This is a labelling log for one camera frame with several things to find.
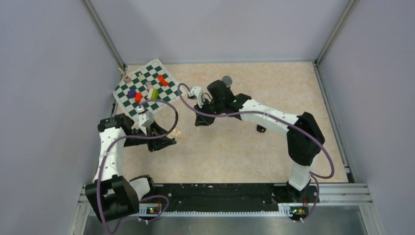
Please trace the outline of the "white earbud case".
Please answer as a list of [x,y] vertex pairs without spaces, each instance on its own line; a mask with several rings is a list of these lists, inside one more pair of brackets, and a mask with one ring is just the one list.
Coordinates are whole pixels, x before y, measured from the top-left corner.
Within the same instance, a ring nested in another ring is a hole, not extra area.
[[180,139],[182,135],[182,132],[179,129],[173,129],[173,131],[170,133],[171,138],[173,139]]

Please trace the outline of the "black earbud case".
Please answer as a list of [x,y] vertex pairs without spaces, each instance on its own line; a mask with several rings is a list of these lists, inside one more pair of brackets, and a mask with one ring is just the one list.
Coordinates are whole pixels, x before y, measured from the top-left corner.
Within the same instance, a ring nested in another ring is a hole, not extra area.
[[259,133],[264,133],[264,132],[266,131],[266,128],[265,128],[265,127],[263,127],[263,126],[261,126],[261,125],[257,125],[257,126],[256,126],[256,130],[257,130],[257,132],[259,132]]

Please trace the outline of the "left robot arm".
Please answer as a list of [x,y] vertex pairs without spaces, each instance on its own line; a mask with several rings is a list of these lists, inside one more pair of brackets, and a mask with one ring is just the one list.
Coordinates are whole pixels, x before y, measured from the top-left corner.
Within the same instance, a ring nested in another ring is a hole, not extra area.
[[98,124],[101,154],[92,183],[86,185],[86,197],[100,222],[113,221],[138,213],[139,202],[152,202],[157,196],[149,175],[128,181],[122,173],[124,148],[146,145],[155,152],[175,145],[175,139],[155,121],[143,130],[133,128],[134,121],[125,114],[103,119]]

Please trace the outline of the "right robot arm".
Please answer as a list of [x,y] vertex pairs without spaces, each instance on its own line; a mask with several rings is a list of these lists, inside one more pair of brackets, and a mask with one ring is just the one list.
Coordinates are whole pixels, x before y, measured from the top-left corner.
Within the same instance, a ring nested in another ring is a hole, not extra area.
[[288,155],[293,161],[286,189],[280,202],[302,202],[311,181],[311,166],[320,153],[325,138],[314,118],[308,112],[292,115],[263,105],[246,94],[234,95],[229,85],[216,80],[208,85],[211,100],[204,98],[201,87],[192,87],[188,97],[196,100],[195,126],[209,126],[217,115],[227,114],[238,120],[257,125],[258,132],[267,130],[282,135],[287,141]]

